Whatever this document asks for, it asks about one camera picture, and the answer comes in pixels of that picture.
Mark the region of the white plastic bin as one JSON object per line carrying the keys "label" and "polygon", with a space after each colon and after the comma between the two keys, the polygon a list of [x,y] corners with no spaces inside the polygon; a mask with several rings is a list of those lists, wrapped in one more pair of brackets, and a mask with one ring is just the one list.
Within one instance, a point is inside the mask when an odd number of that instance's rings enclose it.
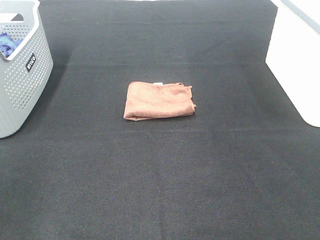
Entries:
{"label": "white plastic bin", "polygon": [[320,2],[275,0],[265,62],[309,125],[320,126]]}

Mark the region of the grey perforated laundry basket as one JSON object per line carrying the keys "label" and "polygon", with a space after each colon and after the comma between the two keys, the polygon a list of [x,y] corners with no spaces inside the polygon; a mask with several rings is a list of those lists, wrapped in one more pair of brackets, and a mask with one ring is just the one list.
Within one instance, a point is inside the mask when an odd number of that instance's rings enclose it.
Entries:
{"label": "grey perforated laundry basket", "polygon": [[17,132],[41,96],[53,59],[38,0],[2,0],[0,34],[22,40],[9,56],[0,52],[0,137]]}

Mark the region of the brown microfiber towel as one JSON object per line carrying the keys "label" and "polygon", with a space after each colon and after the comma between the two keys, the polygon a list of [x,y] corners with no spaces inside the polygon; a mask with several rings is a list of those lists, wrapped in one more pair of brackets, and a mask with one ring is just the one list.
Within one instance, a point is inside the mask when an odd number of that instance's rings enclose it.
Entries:
{"label": "brown microfiber towel", "polygon": [[191,116],[196,110],[192,87],[183,83],[128,85],[123,118],[130,121]]}

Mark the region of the blue towel in basket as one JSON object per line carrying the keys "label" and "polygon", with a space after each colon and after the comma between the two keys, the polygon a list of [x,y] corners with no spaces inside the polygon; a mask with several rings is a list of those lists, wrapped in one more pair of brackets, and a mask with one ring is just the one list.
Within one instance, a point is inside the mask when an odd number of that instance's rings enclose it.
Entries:
{"label": "blue towel in basket", "polygon": [[1,33],[0,51],[6,58],[8,58],[21,44],[22,41],[22,39],[13,40],[7,33]]}

